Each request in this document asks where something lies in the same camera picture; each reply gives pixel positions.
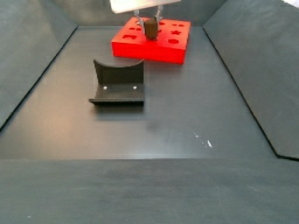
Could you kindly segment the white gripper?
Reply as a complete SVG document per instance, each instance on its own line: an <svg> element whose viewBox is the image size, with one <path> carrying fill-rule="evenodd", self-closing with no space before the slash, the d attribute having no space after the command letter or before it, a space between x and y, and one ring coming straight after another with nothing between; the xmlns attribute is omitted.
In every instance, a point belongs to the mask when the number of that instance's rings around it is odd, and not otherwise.
<svg viewBox="0 0 299 224"><path fill-rule="evenodd" d="M158 10L154 17L159 26L160 20L163 19L164 4L174 4L180 1L182 0L110 0L110 4L111 4L111 10L116 14L128 11L135 11L138 24L142 27L143 33L146 33L144 20L139 15L139 10L158 6Z"/></svg>

